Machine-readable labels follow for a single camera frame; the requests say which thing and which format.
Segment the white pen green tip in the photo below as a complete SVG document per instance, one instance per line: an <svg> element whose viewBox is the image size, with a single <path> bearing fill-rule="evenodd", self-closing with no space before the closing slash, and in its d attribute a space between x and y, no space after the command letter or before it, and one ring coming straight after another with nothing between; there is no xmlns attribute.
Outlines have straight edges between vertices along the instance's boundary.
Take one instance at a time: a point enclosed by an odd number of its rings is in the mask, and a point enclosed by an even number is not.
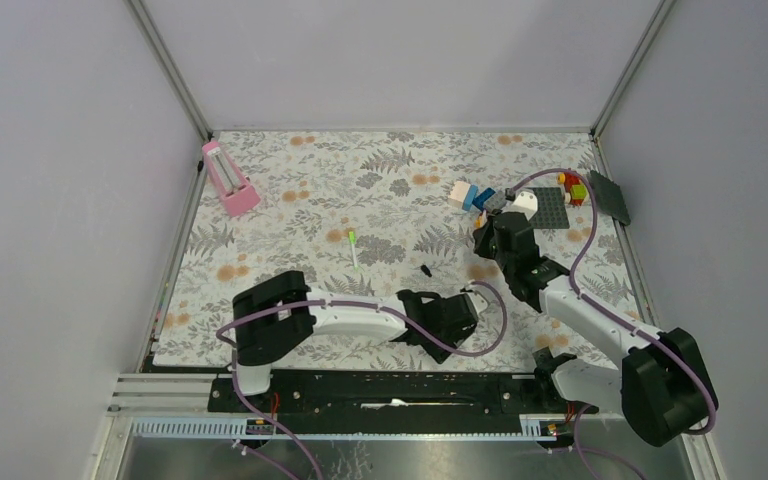
<svg viewBox="0 0 768 480"><path fill-rule="evenodd" d="M360 264L359 264L359 260L358 260L358 256L357 256L357 249L356 249L357 237L356 237L355 231L354 230L349 230L347 232L347 238L348 238L349 245L350 245L350 252L351 252L353 268L356 271L359 271L360 270Z"/></svg>

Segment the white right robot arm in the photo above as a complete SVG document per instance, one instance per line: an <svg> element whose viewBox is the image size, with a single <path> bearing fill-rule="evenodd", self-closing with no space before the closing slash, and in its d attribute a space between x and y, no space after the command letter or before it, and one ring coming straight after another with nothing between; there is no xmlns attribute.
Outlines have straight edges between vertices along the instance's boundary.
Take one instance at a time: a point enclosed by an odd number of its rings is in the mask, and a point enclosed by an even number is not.
<svg viewBox="0 0 768 480"><path fill-rule="evenodd" d="M570 269L541 254L521 212L489 216L473 240L475 254L497 264L515 298L560 320L611 363L570 355L549 361L548 375L533 386L539 407L557 412L575 401L619 413L655 447L714 426L719 401L690 333L638 322L579 287Z"/></svg>

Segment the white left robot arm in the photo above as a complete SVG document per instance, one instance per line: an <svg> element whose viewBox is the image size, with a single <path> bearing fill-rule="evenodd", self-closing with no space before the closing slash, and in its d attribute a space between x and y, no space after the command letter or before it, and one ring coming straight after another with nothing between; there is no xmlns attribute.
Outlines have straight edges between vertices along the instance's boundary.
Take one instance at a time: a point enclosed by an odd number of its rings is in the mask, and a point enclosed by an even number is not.
<svg viewBox="0 0 768 480"><path fill-rule="evenodd" d="M390 297L344 295L310 287L285 271L235 295L233 320L217 332L231 345L232 398L248 411L270 397L272 366L314 336L359 336L420 347L443 363L476 330L488 301L465 288L454 296L401 290Z"/></svg>

